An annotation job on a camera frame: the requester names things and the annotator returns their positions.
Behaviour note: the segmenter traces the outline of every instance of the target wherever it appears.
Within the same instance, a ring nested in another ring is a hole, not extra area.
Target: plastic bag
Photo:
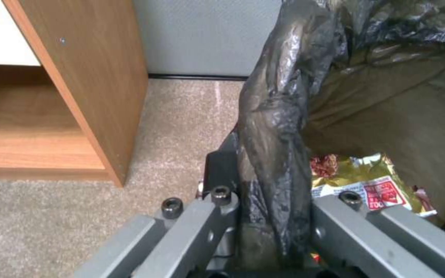
[[[237,132],[246,268],[307,258],[310,153],[387,153],[445,217],[445,0],[284,1]]]

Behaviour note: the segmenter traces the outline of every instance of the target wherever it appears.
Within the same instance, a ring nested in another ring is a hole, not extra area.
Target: screw hole
[[[211,273],[207,278],[229,278],[229,275],[225,272]]]
[[[353,192],[344,192],[343,194],[345,199],[351,200],[351,201],[358,201],[360,200],[360,196],[358,194],[355,194]]]

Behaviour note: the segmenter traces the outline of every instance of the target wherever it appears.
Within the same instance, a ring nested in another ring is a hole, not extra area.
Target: black bolt
[[[162,216],[166,219],[176,219],[183,212],[183,201],[177,197],[164,200],[161,204]]]
[[[211,191],[211,200],[216,206],[225,206],[231,203],[231,190],[225,185],[216,186]]]
[[[359,210],[362,206],[362,197],[353,191],[343,191],[339,193],[339,200],[343,201],[354,210]]]

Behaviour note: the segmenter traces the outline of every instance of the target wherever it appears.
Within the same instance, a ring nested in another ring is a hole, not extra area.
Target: wooden shelf
[[[0,65],[0,178],[108,179],[42,67]]]

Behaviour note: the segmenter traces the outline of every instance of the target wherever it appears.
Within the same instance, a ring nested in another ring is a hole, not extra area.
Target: snack wrapper
[[[422,188],[403,183],[385,154],[364,158],[330,154],[312,158],[310,165],[313,198],[350,190],[360,194],[369,210],[402,205],[422,217],[437,213]]]

